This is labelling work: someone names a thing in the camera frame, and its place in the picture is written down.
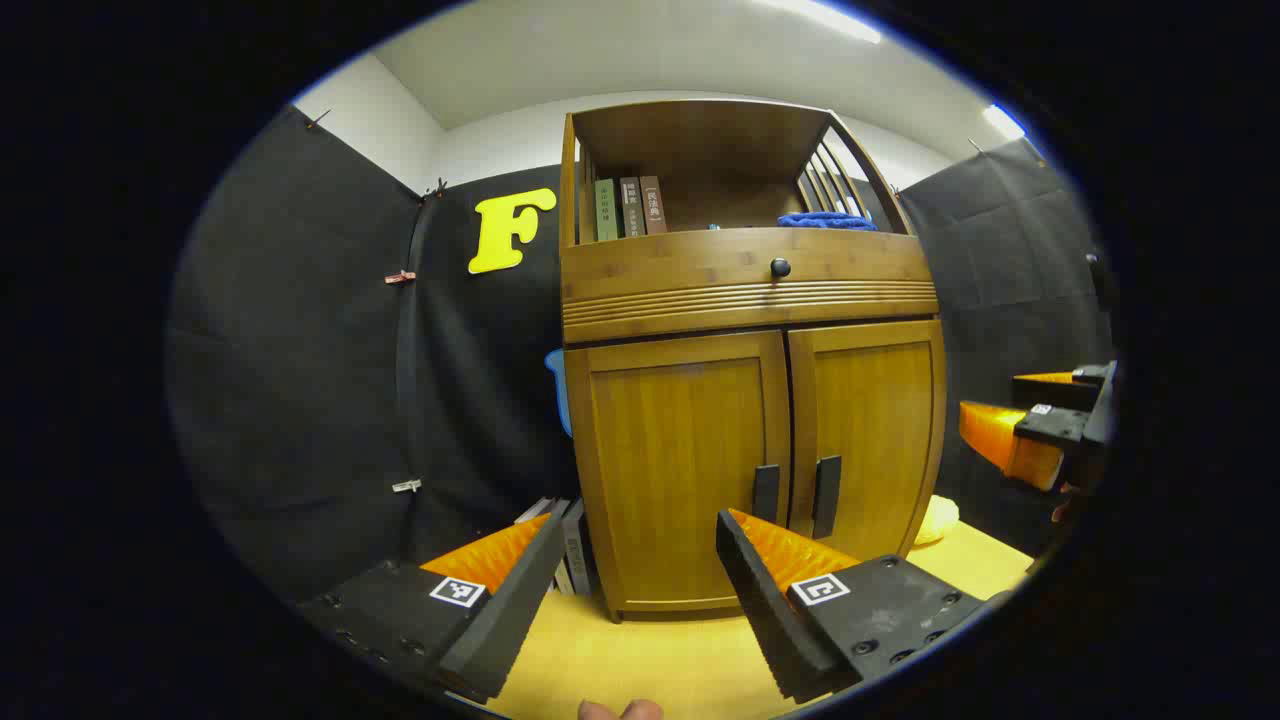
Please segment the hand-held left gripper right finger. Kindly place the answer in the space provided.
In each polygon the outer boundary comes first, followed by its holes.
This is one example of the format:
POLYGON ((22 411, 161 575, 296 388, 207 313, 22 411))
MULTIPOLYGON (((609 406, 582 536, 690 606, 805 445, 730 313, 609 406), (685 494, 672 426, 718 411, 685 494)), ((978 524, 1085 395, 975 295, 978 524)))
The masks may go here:
POLYGON ((780 693, 804 705, 863 691, 991 611, 897 555, 858 561, 735 509, 716 552, 780 693))

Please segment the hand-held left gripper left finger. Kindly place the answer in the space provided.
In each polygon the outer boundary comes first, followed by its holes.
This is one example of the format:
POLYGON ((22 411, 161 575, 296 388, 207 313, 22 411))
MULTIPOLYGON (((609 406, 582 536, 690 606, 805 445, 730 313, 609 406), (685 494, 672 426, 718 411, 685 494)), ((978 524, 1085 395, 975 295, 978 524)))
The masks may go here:
POLYGON ((500 694, 550 591, 570 502, 419 565, 385 561, 297 605, 358 661, 422 694, 500 694))

